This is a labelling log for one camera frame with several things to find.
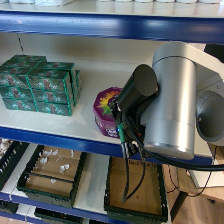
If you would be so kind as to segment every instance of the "black tray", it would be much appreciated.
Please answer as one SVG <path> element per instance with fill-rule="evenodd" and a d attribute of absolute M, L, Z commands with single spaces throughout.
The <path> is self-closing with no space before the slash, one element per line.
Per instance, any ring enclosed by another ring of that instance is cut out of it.
<path fill-rule="evenodd" d="M 19 204 L 0 200 L 0 211 L 15 214 Z"/>
<path fill-rule="evenodd" d="M 105 196 L 104 196 L 104 209 L 107 212 L 107 216 L 109 218 L 126 221 L 129 223 L 136 223 L 136 224 L 162 223 L 162 222 L 168 221 L 166 191 L 165 191 L 165 186 L 164 186 L 163 171 L 162 171 L 161 165 L 157 164 L 158 181 L 159 181 L 158 189 L 160 191 L 160 200 L 161 200 L 161 209 L 162 209 L 161 215 L 150 214 L 150 213 L 110 206 L 111 166 L 112 166 L 112 157 L 110 157 L 108 174 L 107 174 L 106 190 L 105 190 Z"/>
<path fill-rule="evenodd" d="M 20 161 L 29 143 L 14 141 L 0 159 L 0 190 L 8 181 L 16 165 Z"/>
<path fill-rule="evenodd" d="M 48 204 L 54 204 L 54 205 L 60 205 L 67 208 L 72 208 L 74 205 L 76 193 L 79 186 L 79 181 L 82 175 L 82 170 L 85 163 L 86 153 L 82 153 L 80 156 L 80 160 L 78 163 L 78 168 L 74 177 L 73 181 L 73 187 L 70 192 L 70 196 L 62 196 L 58 194 L 53 194 L 41 190 L 34 190 L 26 188 L 26 182 L 29 179 L 30 173 L 32 173 L 33 167 L 35 167 L 36 162 L 38 161 L 40 155 L 42 154 L 42 151 L 44 149 L 43 145 L 38 145 L 35 152 L 33 153 L 30 161 L 27 163 L 25 170 L 23 171 L 22 175 L 19 178 L 19 181 L 17 183 L 17 189 L 19 191 L 23 191 L 29 199 L 39 202 L 44 202 Z"/>
<path fill-rule="evenodd" d="M 53 212 L 42 208 L 36 208 L 34 215 L 41 218 L 44 222 L 52 224 L 81 224 L 83 220 L 80 217 Z"/>

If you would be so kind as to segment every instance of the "brown cardboard bottom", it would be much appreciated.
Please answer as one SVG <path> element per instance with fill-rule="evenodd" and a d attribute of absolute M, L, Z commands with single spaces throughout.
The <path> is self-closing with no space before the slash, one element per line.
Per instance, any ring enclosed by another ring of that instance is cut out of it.
<path fill-rule="evenodd" d="M 142 163 L 129 160 L 129 192 L 130 194 L 138 185 L 142 175 Z M 138 212 L 161 215 L 161 199 L 157 166 L 146 163 L 144 181 L 138 191 L 124 204 L 123 192 L 126 184 L 125 161 L 121 158 L 113 158 L 110 174 L 110 206 L 129 209 Z"/>
<path fill-rule="evenodd" d="M 67 183 L 54 178 L 60 178 L 68 181 L 73 181 L 80 159 L 81 152 L 71 153 L 71 150 L 58 149 L 54 147 L 45 146 L 44 151 L 50 151 L 54 153 L 58 150 L 56 155 L 41 155 L 38 159 L 32 173 L 51 176 L 52 178 L 44 178 L 39 176 L 30 175 L 26 182 L 25 187 L 34 190 L 40 190 L 52 194 L 57 194 L 65 197 L 70 196 L 73 183 Z M 41 164 L 41 159 L 47 158 L 45 164 Z M 60 167 L 69 164 L 69 168 L 61 172 Z"/>

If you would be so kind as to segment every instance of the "product box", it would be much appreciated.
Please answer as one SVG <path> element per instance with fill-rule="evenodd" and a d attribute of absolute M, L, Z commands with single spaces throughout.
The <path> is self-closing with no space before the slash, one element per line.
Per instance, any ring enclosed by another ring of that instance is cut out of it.
<path fill-rule="evenodd" d="M 39 69 L 56 69 L 69 72 L 70 82 L 76 81 L 75 64 L 64 62 L 40 62 L 37 66 Z"/>
<path fill-rule="evenodd" d="M 30 89 L 24 89 L 16 86 L 0 86 L 0 95 L 2 96 L 2 98 L 33 100 Z"/>
<path fill-rule="evenodd" d="M 46 62 L 47 58 L 46 56 L 16 54 L 10 59 L 10 61 Z"/>
<path fill-rule="evenodd" d="M 105 136 L 119 138 L 113 116 L 111 114 L 108 104 L 113 98 L 118 97 L 122 89 L 111 87 L 100 92 L 93 105 L 93 112 L 95 114 L 95 122 L 100 131 Z"/>
<path fill-rule="evenodd" d="M 29 199 L 73 208 L 86 153 L 38 145 L 17 189 Z"/>
<path fill-rule="evenodd" d="M 71 88 L 69 73 L 66 71 L 33 69 L 28 74 L 28 82 L 32 89 L 37 90 L 67 93 Z"/>
<path fill-rule="evenodd" d="M 39 62 L 8 60 L 2 66 L 10 68 L 35 68 L 38 64 Z"/>
<path fill-rule="evenodd" d="M 0 86 L 17 86 L 29 88 L 26 80 L 27 74 L 32 68 L 9 68 L 0 66 Z"/>
<path fill-rule="evenodd" d="M 33 100 L 15 100 L 3 98 L 5 107 L 8 110 L 25 110 L 25 111 L 37 111 Z"/>
<path fill-rule="evenodd" d="M 69 104 L 73 101 L 72 89 L 65 92 L 52 92 L 32 89 L 33 97 L 36 101 L 45 103 Z"/>
<path fill-rule="evenodd" d="M 63 116 L 72 116 L 75 109 L 73 100 L 70 104 L 43 103 L 36 101 L 36 105 L 39 112 Z"/>
<path fill-rule="evenodd" d="M 128 160 L 129 192 L 138 185 L 142 175 L 142 162 Z M 111 157 L 108 167 L 104 209 L 111 219 L 136 224 L 166 223 L 168 209 L 162 166 L 146 162 L 145 178 L 140 188 L 122 203 L 126 185 L 125 160 Z"/>
<path fill-rule="evenodd" d="M 82 224 L 83 219 L 73 215 L 54 212 L 47 209 L 36 208 L 34 215 L 41 218 L 45 223 L 51 224 Z"/>

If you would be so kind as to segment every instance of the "blue stripe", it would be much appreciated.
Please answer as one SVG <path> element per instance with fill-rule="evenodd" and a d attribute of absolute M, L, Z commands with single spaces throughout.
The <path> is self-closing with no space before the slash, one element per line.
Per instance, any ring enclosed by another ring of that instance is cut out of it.
<path fill-rule="evenodd" d="M 224 43 L 224 18 L 0 11 L 0 31 Z"/>
<path fill-rule="evenodd" d="M 45 134 L 32 131 L 0 127 L 0 137 L 12 140 L 49 145 L 52 147 L 78 150 L 88 153 L 96 153 L 114 157 L 122 157 L 120 145 L 105 142 L 90 141 L 84 139 L 71 138 L 66 136 Z M 134 155 L 132 159 L 141 160 L 140 155 Z M 147 158 L 148 162 L 160 163 L 154 158 Z M 209 157 L 195 156 L 192 160 L 178 160 L 188 164 L 210 165 L 212 159 Z"/>

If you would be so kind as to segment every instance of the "shelf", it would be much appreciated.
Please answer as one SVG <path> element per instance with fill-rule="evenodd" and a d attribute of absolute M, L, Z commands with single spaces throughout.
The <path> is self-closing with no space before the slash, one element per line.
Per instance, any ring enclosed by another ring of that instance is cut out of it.
<path fill-rule="evenodd" d="M 99 220 L 106 223 L 125 224 L 125 222 L 109 219 L 103 208 L 109 156 L 97 154 L 87 155 L 73 209 L 33 201 L 28 199 L 23 192 L 18 191 L 16 185 L 19 176 L 25 169 L 35 148 L 35 144 L 29 145 L 26 153 L 23 155 L 5 187 L 2 189 L 1 193 L 8 196 L 8 201 Z"/>
<path fill-rule="evenodd" d="M 2 32 L 221 44 L 223 21 L 223 4 L 95 0 L 61 7 L 0 4 Z"/>
<path fill-rule="evenodd" d="M 82 92 L 72 117 L 7 110 L 0 99 L 0 137 L 90 153 L 122 157 L 120 141 L 102 135 L 95 124 L 93 103 L 99 92 L 123 87 L 129 72 L 82 70 Z M 140 159 L 137 154 L 133 159 Z M 147 161 L 157 162 L 154 158 Z M 195 148 L 194 164 L 211 164 L 209 149 Z"/>

